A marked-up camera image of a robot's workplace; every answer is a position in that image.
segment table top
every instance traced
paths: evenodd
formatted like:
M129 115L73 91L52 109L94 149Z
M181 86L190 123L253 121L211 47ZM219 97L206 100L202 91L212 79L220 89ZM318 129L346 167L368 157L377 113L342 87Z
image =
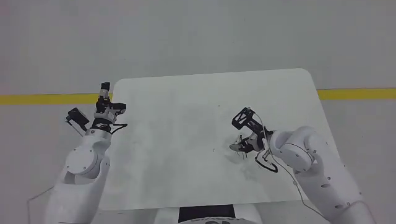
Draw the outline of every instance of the table top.
M285 171L260 168L231 151L232 118L245 106L269 130L312 126L337 153L311 75L304 69L123 79L126 103L107 151L111 166L100 208L133 210L298 200Z

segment cable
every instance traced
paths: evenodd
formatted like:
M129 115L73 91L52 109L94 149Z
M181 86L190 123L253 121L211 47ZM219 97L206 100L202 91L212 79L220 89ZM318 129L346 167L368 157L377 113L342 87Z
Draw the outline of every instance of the cable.
M114 126L120 126L119 128L115 129L111 134L114 134L116 131L125 128L128 124L113 124Z
M78 131L74 126L73 126L73 124L71 124L69 121L66 121L70 126L72 126L72 128L77 132L77 133L79 133L79 135L81 136L81 137L83 137L83 135L80 133L80 131Z
M35 195L34 197L31 197L29 199L27 199L26 201L26 207L27 207L27 223L30 224L31 219L30 219L30 201L36 199L37 197L40 197L42 195L44 195L45 193L47 193L48 191L52 190L52 188L54 188L54 186L49 187L48 189L46 189L45 191Z
M268 142L268 140L267 140L267 134L265 133L265 126L263 125L263 122L262 122L260 116L259 116L257 113L255 113L255 115L260 119L260 123L261 123L262 130L263 130L263 133L264 133L265 143L267 144L268 151L270 152L270 155L271 155L272 159L274 160L274 162L275 162L276 164L278 164L280 167L282 167L282 168L289 174L289 176L292 178L293 184L294 184L294 185L296 186L296 188L297 188L299 197L300 197L301 202L303 203L303 205L304 205L305 207L309 208L310 210L312 210L313 212L317 213L317 214L318 214L319 216L321 216L324 220L326 220L326 218L324 218L324 216L323 216L319 211L317 211L316 209L314 209L314 208L308 206L308 205L304 202L303 194L301 193L301 190L300 190L300 188L298 187L298 182L297 182L297 180L295 180L295 177L293 177L293 175L292 175L281 163L279 163L279 162L275 159L275 157L273 156L272 151L271 151L271 149L270 149L270 144L269 144L269 142Z

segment yellow line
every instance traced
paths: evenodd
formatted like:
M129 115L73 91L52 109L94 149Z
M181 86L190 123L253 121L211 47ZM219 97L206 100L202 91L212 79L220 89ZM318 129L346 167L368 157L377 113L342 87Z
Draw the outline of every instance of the yellow line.
M321 100L396 100L396 88L328 89L317 93ZM97 93L0 95L0 105L84 105L94 104L97 98Z
M321 100L396 100L396 88L318 90Z
M0 95L0 105L83 105L96 103L97 99L97 93Z

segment floor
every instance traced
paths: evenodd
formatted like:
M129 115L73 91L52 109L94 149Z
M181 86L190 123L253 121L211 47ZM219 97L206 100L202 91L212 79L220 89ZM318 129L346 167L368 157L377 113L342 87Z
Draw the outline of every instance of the floor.
M0 0L1 95L96 93L134 77L302 67L317 89L396 87L394 0ZM393 223L395 97L323 100L339 154L378 224ZM0 105L0 221L27 223L93 105ZM31 202L41 223L47 195ZM261 204L266 223L320 223L299 202ZM94 223L130 223L99 212ZM140 217L151 212L139 213Z

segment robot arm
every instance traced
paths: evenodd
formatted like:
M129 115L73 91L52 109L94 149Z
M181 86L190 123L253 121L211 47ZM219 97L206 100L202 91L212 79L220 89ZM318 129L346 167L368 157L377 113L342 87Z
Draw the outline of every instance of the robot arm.
M267 163L270 154L283 160L293 169L308 199L330 223L375 223L352 175L313 128L301 127L293 132L268 131L262 124L258 128L253 114L253 110L244 108L233 119L234 127L246 126L252 135L230 145L230 149L237 152L255 150L259 152L257 156L265 151L262 158ZM262 139L267 139L269 148L265 148ZM277 173L276 165L265 166L257 156L256 162L260 166Z
M58 176L45 212L45 224L91 223L97 208L110 167L110 159L105 155L110 146L111 126L116 117L123 114L126 105L112 103L108 97L110 83L101 86L96 104L92 127L84 115L75 108L69 112L66 121L71 119L86 131L80 146L69 153L61 174ZM88 184L76 183L76 177L93 179Z

